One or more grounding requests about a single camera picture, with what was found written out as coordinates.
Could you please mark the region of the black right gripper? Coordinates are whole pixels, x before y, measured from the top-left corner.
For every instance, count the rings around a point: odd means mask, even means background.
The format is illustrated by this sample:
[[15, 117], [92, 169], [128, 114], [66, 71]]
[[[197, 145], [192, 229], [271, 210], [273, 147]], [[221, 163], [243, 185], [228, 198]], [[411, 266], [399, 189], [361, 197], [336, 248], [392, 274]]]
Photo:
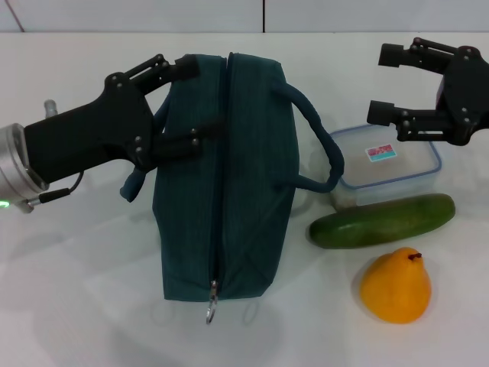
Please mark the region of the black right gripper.
[[394, 125], [398, 141], [447, 141], [457, 146], [467, 145], [473, 134], [488, 129], [488, 62], [476, 47], [457, 49], [415, 37], [407, 49], [400, 44], [382, 44], [378, 65], [443, 74], [438, 106], [448, 115], [371, 101], [368, 124]]

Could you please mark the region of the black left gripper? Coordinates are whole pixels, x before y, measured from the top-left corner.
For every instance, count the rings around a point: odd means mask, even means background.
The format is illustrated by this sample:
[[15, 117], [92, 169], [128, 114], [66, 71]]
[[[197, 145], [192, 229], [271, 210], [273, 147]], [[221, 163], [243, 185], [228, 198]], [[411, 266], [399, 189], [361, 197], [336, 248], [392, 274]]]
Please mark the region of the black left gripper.
[[170, 64], [162, 54], [125, 73], [105, 79], [93, 102], [24, 128], [31, 168], [51, 184], [113, 160], [127, 160], [140, 169], [198, 157], [205, 140], [225, 131], [225, 120], [207, 122], [182, 135], [153, 133], [153, 115], [144, 96], [179, 80], [199, 76], [196, 55]]

